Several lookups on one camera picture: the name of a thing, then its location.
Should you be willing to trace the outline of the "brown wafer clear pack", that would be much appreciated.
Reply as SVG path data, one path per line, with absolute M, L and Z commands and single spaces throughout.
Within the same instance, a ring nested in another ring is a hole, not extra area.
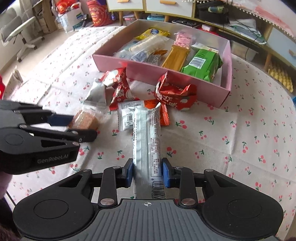
M 70 129 L 96 130 L 99 127 L 102 113 L 92 109 L 80 109 L 70 121 Z

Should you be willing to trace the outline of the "long silver white snack pack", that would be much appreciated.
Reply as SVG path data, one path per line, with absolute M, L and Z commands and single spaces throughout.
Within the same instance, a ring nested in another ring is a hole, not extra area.
M 133 127 L 133 180 L 137 199 L 165 199 L 162 178 L 161 126 Z

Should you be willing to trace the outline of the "orange white snack pack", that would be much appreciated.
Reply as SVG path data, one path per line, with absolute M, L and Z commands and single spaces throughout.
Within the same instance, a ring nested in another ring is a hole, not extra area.
M 120 132 L 136 129 L 148 123 L 150 126 L 169 126 L 167 107 L 157 99 L 118 103 L 118 129 Z

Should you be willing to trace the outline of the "green snack pack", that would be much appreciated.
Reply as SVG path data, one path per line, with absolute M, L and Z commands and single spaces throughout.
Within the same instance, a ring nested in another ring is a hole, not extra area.
M 213 82 L 216 73 L 223 62 L 218 53 L 200 49 L 188 65 L 181 69 L 181 73 Z

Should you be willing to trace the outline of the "white rice cake pack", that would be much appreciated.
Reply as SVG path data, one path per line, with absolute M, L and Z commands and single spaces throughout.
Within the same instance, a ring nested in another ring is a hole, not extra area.
M 137 44 L 128 48 L 128 51 L 137 53 L 142 50 L 153 53 L 161 50 L 168 42 L 169 38 L 161 35 L 150 35 L 149 37 L 139 41 Z

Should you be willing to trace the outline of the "gold snack pack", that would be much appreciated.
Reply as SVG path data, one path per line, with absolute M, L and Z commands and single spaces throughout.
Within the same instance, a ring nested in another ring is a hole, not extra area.
M 172 45 L 170 53 L 162 64 L 163 68 L 180 71 L 185 63 L 190 50 Z

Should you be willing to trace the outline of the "pink nougat bar pack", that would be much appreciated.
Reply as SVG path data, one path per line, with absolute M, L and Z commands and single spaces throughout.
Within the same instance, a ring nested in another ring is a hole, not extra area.
M 185 49 L 189 49 L 191 47 L 192 41 L 193 41 L 192 35 L 184 32 L 178 32 L 176 33 L 174 45 L 185 48 Z

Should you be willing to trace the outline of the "red candy wrapper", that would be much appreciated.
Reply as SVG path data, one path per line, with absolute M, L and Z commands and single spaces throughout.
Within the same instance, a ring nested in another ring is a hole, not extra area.
M 197 86 L 188 84 L 180 87 L 178 83 L 173 83 L 175 80 L 179 79 L 171 72 L 162 75 L 156 84 L 154 96 L 161 103 L 177 110 L 189 110 L 197 100 Z
M 112 100 L 109 105 L 110 111 L 117 110 L 118 103 L 139 100 L 130 90 L 125 67 L 105 72 L 100 82 L 106 87 L 114 88 Z

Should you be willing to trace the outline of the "white office chair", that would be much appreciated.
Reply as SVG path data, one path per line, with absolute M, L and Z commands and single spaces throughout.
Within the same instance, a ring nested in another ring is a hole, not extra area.
M 17 15 L 14 8 L 6 9 L 4 12 L 1 13 L 1 43 L 3 44 L 3 46 L 6 46 L 12 40 L 14 41 L 13 44 L 15 44 L 18 36 L 22 38 L 22 48 L 16 55 L 16 59 L 19 63 L 21 63 L 21 56 L 27 49 L 36 50 L 37 46 L 35 45 L 35 43 L 45 40 L 45 37 L 39 36 L 27 42 L 27 40 L 23 36 L 22 32 L 35 23 L 37 23 L 37 18 L 35 16 L 28 18 L 26 21 L 23 21 L 23 17 Z

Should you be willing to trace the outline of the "blue white milk candy pack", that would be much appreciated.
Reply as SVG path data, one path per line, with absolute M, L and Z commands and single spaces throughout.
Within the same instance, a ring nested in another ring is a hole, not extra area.
M 153 53 L 149 53 L 146 50 L 131 52 L 126 49 L 123 49 L 115 53 L 114 57 L 159 66 L 162 56 L 167 54 L 167 52 L 167 50 L 157 50 Z

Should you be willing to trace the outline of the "yellow snack pack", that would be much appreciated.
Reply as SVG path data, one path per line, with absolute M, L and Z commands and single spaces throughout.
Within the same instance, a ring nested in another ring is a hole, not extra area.
M 135 39 L 141 41 L 150 37 L 151 35 L 160 35 L 164 37 L 169 37 L 170 33 L 167 31 L 156 29 L 156 28 L 150 28 L 150 29 L 147 29 L 142 34 L 140 34 L 139 36 L 135 37 Z

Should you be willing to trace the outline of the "cream white snack pack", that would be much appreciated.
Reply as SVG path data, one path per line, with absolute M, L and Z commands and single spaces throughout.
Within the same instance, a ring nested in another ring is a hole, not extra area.
M 207 50 L 207 51 L 219 53 L 218 50 L 216 50 L 214 48 L 211 48 L 211 47 L 208 47 L 206 45 L 203 45 L 201 43 L 197 43 L 197 42 L 195 44 L 192 44 L 191 45 L 191 48 L 194 49 L 195 51 L 198 51 L 198 50 Z

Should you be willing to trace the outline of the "yellow egg tray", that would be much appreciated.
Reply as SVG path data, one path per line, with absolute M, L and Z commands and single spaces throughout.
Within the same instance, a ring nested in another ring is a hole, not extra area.
M 293 83 L 287 71 L 283 69 L 278 63 L 271 62 L 267 68 L 271 77 L 279 81 L 290 93 L 293 93 Z

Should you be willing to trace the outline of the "black storage case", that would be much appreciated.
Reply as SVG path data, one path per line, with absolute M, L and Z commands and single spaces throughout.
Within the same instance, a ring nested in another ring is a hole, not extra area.
M 215 24 L 227 24 L 229 23 L 228 8 L 223 1 L 198 3 L 195 8 L 195 18 Z

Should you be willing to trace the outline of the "pink cherry cloth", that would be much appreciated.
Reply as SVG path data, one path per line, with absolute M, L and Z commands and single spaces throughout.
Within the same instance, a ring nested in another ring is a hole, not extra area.
M 282 1 L 224 1 L 259 16 L 295 38 L 295 12 Z

